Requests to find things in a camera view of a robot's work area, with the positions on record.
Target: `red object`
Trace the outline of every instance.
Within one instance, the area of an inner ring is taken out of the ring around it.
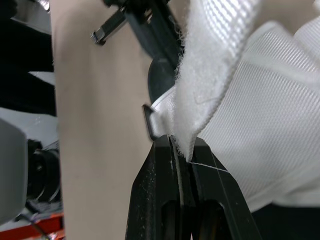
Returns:
[[[48,235],[51,233],[61,233],[59,236],[61,237],[62,233],[64,234],[63,214],[52,215],[51,218],[40,220],[36,224]],[[39,237],[41,237],[41,233],[32,225],[0,231],[0,240],[23,240]]]

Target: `black clamp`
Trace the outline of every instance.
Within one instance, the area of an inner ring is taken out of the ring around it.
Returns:
[[[231,174],[196,139],[191,162],[167,135],[153,142],[131,190],[126,240],[260,240]]]

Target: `beige surface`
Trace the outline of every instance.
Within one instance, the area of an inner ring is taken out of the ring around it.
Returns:
[[[276,0],[268,0],[259,24],[279,19],[294,31],[313,18],[311,0],[283,1],[290,7],[275,7]],[[308,7],[302,17],[294,17],[302,2]],[[181,6],[187,4],[173,4],[181,19]],[[51,1],[68,240],[125,238],[131,185],[151,146],[141,109],[149,101],[151,60],[128,25],[104,47],[90,39],[113,11],[100,0]]]

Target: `gray device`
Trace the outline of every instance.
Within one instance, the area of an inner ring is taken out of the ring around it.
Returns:
[[[0,225],[17,217],[25,207],[27,184],[26,135],[0,119]]]

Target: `white fabric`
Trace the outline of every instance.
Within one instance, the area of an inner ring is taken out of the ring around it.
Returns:
[[[229,87],[259,6],[260,0],[190,1],[173,115],[173,133],[187,161]]]
[[[320,64],[298,33],[293,38],[270,22],[249,38],[221,105],[198,135],[237,180],[252,211],[319,177]],[[200,73],[210,65],[198,67]],[[152,105],[159,136],[174,132],[174,92]]]

